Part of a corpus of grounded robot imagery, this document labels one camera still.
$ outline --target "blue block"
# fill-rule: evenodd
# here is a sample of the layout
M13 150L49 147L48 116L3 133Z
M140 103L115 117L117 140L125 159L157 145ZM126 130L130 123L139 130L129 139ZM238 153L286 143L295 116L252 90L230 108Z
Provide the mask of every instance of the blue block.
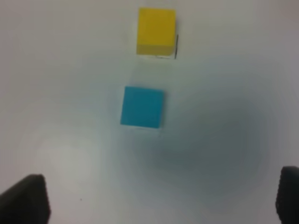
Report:
M126 87L123 99L121 124L159 128L164 93L137 87Z

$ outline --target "yellow block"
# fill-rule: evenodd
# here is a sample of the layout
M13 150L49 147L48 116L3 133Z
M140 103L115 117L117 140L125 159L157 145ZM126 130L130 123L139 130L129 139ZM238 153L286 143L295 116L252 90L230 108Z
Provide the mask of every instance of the yellow block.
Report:
M175 46L175 29L175 10L140 8L137 54L171 55Z

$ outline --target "block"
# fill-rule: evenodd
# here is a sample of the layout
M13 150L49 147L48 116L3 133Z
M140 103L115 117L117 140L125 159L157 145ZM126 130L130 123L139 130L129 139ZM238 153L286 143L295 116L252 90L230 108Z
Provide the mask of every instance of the block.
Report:
M140 8L137 54L169 56L175 48L176 12L171 9Z
M159 128L164 93L161 90L126 87L122 105L121 124Z

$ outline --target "white table surface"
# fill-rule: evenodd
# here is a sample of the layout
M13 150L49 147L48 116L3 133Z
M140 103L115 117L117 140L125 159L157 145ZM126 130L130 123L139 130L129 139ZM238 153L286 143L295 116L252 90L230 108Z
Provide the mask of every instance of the white table surface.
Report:
M0 1L0 191L43 174L50 224L278 224L280 169L299 165L296 4ZM177 10L177 60L135 56L140 6ZM120 125L126 85L165 90L161 130Z

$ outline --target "black object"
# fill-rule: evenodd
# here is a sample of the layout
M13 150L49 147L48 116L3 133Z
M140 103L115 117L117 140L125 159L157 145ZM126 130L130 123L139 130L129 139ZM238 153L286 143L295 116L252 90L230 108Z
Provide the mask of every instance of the black object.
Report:
M299 224L299 168L283 167L276 198L282 224Z
M42 175L29 175L0 195L0 224L46 224L50 213Z

